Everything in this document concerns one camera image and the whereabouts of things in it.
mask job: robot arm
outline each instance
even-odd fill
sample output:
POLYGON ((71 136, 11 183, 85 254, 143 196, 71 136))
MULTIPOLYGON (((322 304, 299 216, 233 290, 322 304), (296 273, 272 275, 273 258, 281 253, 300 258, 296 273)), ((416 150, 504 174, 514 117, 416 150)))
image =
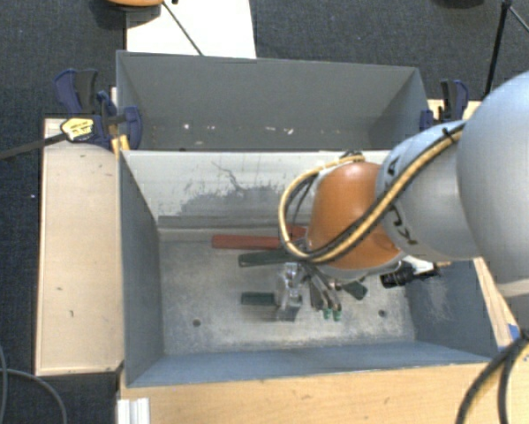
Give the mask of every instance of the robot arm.
POLYGON ((286 190, 279 221, 290 254, 329 264, 341 278, 407 254, 431 262, 481 256, 508 303, 525 302, 514 313, 529 323, 529 72, 497 88, 470 120, 404 141, 374 174, 372 164, 340 163, 317 187, 304 247, 285 230, 298 183, 286 190))

